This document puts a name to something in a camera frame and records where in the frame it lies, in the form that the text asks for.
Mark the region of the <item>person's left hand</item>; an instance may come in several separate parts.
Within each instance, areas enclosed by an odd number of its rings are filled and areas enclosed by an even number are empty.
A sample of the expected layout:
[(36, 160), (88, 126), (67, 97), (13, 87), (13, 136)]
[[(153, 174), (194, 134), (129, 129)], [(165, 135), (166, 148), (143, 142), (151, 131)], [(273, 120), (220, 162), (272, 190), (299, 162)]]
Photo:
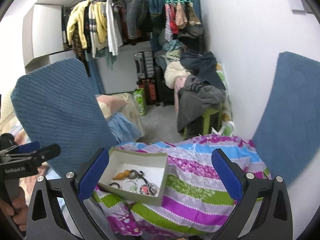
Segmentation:
[(19, 196), (9, 205), (1, 199), (1, 210), (6, 216), (11, 216), (22, 232), (26, 232), (28, 206), (25, 203), (25, 192), (19, 187)]

